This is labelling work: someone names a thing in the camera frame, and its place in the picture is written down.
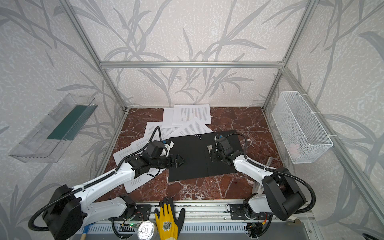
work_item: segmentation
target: glove logo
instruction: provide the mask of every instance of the glove logo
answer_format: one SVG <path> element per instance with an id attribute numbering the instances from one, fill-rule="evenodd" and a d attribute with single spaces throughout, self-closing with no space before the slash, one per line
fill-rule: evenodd
<path id="1" fill-rule="evenodd" d="M 172 223 L 171 222 L 163 222 L 163 231 L 169 231 L 170 228 L 172 227 Z"/>

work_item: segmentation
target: silver round container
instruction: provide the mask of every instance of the silver round container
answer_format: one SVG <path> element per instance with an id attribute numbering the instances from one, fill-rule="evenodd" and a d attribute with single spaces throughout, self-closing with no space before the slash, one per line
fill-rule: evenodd
<path id="1" fill-rule="evenodd" d="M 151 221 L 145 221 L 140 224 L 137 230 L 137 238 L 140 240 L 150 240 L 157 234 L 157 227 Z"/>

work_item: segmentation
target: white wire mesh basket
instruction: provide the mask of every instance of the white wire mesh basket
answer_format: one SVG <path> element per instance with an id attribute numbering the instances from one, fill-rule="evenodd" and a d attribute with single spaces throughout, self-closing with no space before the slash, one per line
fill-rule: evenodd
<path id="1" fill-rule="evenodd" d="M 297 91 L 280 93 L 272 117 L 293 163 L 314 162 L 333 146 L 315 113 Z"/>

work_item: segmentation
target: wallpaper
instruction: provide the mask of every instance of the wallpaper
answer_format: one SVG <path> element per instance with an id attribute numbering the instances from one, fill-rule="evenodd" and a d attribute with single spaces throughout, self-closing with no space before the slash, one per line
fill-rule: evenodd
<path id="1" fill-rule="evenodd" d="M 313 163 L 291 162 L 271 115 L 281 91 L 293 91 L 284 77 L 267 105 L 266 117 L 284 166 L 311 185 L 316 193 L 316 204 L 312 212 L 324 239 L 361 240 L 362 233 L 383 239 L 382 225 L 344 171 L 332 148 Z M 307 200 L 310 200 L 309 191 L 304 187 L 301 189 Z"/>
<path id="2" fill-rule="evenodd" d="M 102 61 L 281 61 L 306 0 L 70 0 Z"/>
<path id="3" fill-rule="evenodd" d="M 277 69 L 161 68 L 109 69 L 127 106 L 262 106 Z"/>
<path id="4" fill-rule="evenodd" d="M 288 67 L 384 197 L 383 23 L 383 0 L 319 5 Z"/>
<path id="5" fill-rule="evenodd" d="M 101 162 L 123 116 L 110 89 L 57 1 L 0 1 L 0 238 L 53 239 L 27 222 L 60 185 L 73 186 L 103 171 Z M 68 93 L 98 105 L 54 164 L 8 156 Z M 44 225 L 39 218 L 37 224 Z"/>

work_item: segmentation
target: black mounting plate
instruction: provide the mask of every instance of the black mounting plate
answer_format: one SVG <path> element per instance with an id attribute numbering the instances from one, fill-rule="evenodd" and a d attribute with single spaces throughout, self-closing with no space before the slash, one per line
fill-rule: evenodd
<path id="1" fill-rule="evenodd" d="M 130 219 L 130 221 L 148 221 L 149 215 L 151 213 L 151 205 L 136 204 L 136 207 L 137 207 L 137 211 L 136 211 L 137 213 L 134 218 Z M 124 221 L 124 218 L 126 218 L 126 216 L 115 217 L 114 221 Z"/>
<path id="2" fill-rule="evenodd" d="M 232 220 L 249 220 L 244 214 L 244 205 L 243 204 L 229 204 L 229 212 L 231 213 Z M 254 220 L 265 220 L 266 213 L 259 212 Z"/>

